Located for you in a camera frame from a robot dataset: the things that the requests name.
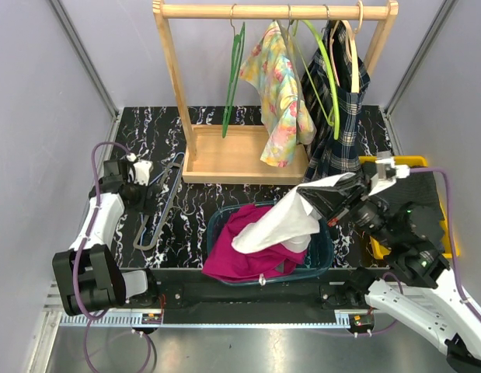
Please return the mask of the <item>white skirt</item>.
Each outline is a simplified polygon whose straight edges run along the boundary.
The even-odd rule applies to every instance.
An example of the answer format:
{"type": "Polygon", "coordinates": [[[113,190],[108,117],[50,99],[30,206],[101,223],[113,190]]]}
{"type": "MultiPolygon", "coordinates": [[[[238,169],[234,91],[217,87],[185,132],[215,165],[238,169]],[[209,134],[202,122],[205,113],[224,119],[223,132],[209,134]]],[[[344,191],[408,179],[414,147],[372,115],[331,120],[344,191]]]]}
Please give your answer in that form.
{"type": "MultiPolygon", "coordinates": [[[[336,182],[336,175],[327,177],[336,182]]],[[[233,249],[244,254],[257,253],[281,243],[294,253],[304,251],[311,235],[320,232],[323,217],[298,194],[299,186],[330,186],[330,182],[320,179],[292,188],[262,218],[248,224],[232,240],[233,249]]]]}

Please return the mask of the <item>magenta pleated skirt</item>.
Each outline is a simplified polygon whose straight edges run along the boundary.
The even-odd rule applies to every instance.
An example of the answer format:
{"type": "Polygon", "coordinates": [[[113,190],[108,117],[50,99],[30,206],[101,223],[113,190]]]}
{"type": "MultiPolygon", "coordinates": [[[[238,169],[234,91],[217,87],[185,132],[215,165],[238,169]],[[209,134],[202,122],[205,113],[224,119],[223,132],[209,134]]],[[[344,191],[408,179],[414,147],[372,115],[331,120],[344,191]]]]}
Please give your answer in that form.
{"type": "Polygon", "coordinates": [[[260,220],[270,206],[249,204],[231,214],[222,228],[202,273],[216,280],[243,283],[291,274],[305,261],[307,251],[295,253],[278,243],[260,251],[241,253],[232,246],[233,239],[250,223],[260,220]]]}

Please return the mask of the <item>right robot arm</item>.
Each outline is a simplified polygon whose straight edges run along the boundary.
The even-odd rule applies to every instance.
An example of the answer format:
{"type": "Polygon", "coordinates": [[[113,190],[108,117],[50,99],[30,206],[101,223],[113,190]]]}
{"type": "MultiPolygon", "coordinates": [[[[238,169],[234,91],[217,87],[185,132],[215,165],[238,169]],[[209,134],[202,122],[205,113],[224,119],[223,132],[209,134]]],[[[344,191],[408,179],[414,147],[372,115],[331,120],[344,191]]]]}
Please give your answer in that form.
{"type": "Polygon", "coordinates": [[[455,262],[439,251],[444,231],[434,211],[409,202],[390,214],[372,200],[397,180],[421,171],[396,166],[369,180],[340,176],[332,186],[298,186],[297,192],[329,227],[349,218],[389,248],[384,259],[391,276],[422,292],[436,310],[418,305],[363,267],[341,287],[348,305],[358,309],[367,304],[388,313],[434,345],[455,371],[481,372],[481,312],[464,291],[455,262]]]}

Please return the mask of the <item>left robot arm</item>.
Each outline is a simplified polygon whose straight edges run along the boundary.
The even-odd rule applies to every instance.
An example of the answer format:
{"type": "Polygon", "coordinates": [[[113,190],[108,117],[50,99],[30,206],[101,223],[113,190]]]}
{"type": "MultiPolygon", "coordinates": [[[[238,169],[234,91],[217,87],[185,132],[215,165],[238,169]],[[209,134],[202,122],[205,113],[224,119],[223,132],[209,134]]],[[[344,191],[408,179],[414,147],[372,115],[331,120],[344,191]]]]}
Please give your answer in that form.
{"type": "Polygon", "coordinates": [[[56,253],[52,267],[61,303],[69,316],[121,307],[133,298],[152,307],[159,289],[147,270],[123,273],[110,252],[120,218],[151,211],[153,164],[128,155],[103,163],[103,176],[89,194],[89,214],[70,248],[56,253]]]}

